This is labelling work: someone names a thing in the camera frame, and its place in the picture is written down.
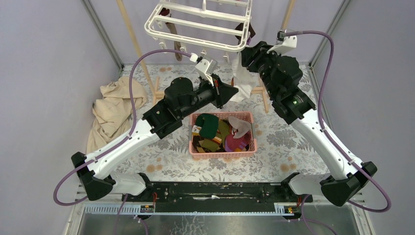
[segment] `pink basket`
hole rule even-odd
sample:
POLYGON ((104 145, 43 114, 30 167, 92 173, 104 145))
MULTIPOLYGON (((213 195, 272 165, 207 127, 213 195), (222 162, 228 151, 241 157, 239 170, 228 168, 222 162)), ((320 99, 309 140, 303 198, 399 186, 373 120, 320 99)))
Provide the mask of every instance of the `pink basket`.
POLYGON ((251 112, 219 112, 209 113, 217 116, 220 119, 228 119, 229 116, 245 120, 252 125, 251 129, 251 142, 249 143, 249 149, 246 152, 230 152, 230 153, 199 153, 192 145, 192 127, 196 122, 196 118, 202 113, 193 113, 190 115, 189 126, 189 153, 196 159, 209 159, 209 158, 245 158, 252 156, 257 150, 256 139, 254 138, 254 117, 251 112))

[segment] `beige cloth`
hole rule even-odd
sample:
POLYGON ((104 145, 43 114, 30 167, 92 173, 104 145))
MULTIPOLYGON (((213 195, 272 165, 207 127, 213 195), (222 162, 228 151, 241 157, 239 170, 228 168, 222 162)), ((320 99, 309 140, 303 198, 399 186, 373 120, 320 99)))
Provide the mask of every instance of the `beige cloth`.
MULTIPOLYGON (((130 129, 130 122, 127 118, 133 109, 128 79, 128 77, 121 77, 117 82, 100 87, 103 98, 97 99, 92 107, 95 120, 88 137, 87 153, 102 148, 130 129)), ((133 80, 132 87, 135 107, 138 109, 147 102, 147 92, 135 80, 133 80)))

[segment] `floral patterned floor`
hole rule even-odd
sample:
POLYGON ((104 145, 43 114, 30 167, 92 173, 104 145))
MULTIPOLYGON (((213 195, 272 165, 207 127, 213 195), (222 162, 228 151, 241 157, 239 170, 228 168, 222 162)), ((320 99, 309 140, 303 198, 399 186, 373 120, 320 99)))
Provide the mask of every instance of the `floral patterned floor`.
MULTIPOLYGON (((129 76, 132 66, 126 66, 122 76, 129 76)), ((314 100, 312 86, 305 65, 300 65, 303 78, 300 88, 314 100)), ((164 90, 179 76, 187 77, 196 86, 198 74, 193 65, 148 66, 155 83, 160 79, 159 90, 164 90)), ((215 71, 224 82, 230 83, 231 66, 221 65, 215 71)), ((147 90, 148 102, 138 110, 138 118, 152 106, 152 96, 141 67, 134 78, 147 90)), ((123 162, 118 171, 144 172, 152 181, 230 181, 230 182, 279 182, 293 172, 308 174, 327 173, 322 159, 314 152, 307 140, 291 126, 285 124, 271 109, 264 112, 262 96, 254 94, 240 103, 228 102, 222 111, 250 111, 254 115, 258 151, 250 158, 196 160, 188 150, 189 117, 183 126, 157 143, 145 147, 135 156, 123 162)), ((218 112, 213 105, 200 112, 218 112)))

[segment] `crumpled cloth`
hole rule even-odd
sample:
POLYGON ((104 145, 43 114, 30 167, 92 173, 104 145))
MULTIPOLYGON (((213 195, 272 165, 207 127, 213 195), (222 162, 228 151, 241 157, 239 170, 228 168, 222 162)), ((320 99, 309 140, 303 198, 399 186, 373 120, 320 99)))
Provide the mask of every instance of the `crumpled cloth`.
POLYGON ((251 91, 256 85, 256 77, 252 76, 249 71, 242 67, 241 53, 238 53, 236 59, 232 61, 233 86, 238 88, 230 101, 241 102, 251 96, 251 91))
MULTIPOLYGON (((87 153, 94 152, 130 129, 128 116, 133 112, 128 90, 129 77, 121 77, 117 82, 101 86, 103 98, 97 99, 92 106, 95 120, 88 137, 87 153)), ((147 102, 144 87, 133 80, 133 98, 135 108, 139 109, 147 102)))
POLYGON ((248 133, 252 129, 252 125, 245 120, 241 120, 233 116, 229 116, 228 120, 229 120, 229 124, 236 130, 238 130, 235 136, 233 136, 234 139, 239 139, 243 137, 246 133, 248 133))

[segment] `red fabric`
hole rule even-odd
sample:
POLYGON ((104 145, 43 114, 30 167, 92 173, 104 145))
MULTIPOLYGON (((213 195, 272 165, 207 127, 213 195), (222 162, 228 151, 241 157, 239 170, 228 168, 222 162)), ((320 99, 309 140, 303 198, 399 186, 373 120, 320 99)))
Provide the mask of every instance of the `red fabric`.
POLYGON ((228 136, 226 136, 226 140, 225 140, 226 148, 225 149, 227 151, 230 150, 231 152, 240 152, 251 141, 251 133, 250 132, 246 133, 243 137, 241 137, 239 139, 234 139, 233 136, 234 136, 233 134, 229 134, 228 136))

